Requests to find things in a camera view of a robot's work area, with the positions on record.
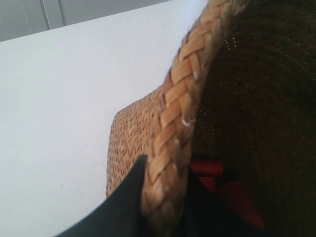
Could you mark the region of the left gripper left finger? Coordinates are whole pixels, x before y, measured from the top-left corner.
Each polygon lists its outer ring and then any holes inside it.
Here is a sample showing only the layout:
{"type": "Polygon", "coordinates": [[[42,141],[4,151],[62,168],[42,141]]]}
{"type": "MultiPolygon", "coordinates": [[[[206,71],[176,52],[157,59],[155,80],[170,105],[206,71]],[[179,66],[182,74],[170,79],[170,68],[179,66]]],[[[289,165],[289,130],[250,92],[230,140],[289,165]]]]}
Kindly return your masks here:
{"type": "Polygon", "coordinates": [[[147,157],[140,155],[122,183],[88,216],[59,237],[147,237],[141,215],[141,189],[147,157]]]}

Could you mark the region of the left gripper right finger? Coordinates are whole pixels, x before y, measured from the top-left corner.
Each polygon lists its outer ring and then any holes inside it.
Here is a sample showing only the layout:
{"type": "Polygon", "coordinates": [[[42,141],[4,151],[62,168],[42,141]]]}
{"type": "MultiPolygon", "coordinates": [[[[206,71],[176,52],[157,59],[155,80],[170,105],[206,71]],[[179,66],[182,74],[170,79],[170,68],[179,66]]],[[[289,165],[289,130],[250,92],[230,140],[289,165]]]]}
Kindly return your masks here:
{"type": "Polygon", "coordinates": [[[184,212],[185,237],[241,237],[243,222],[193,171],[188,173],[184,212]]]}

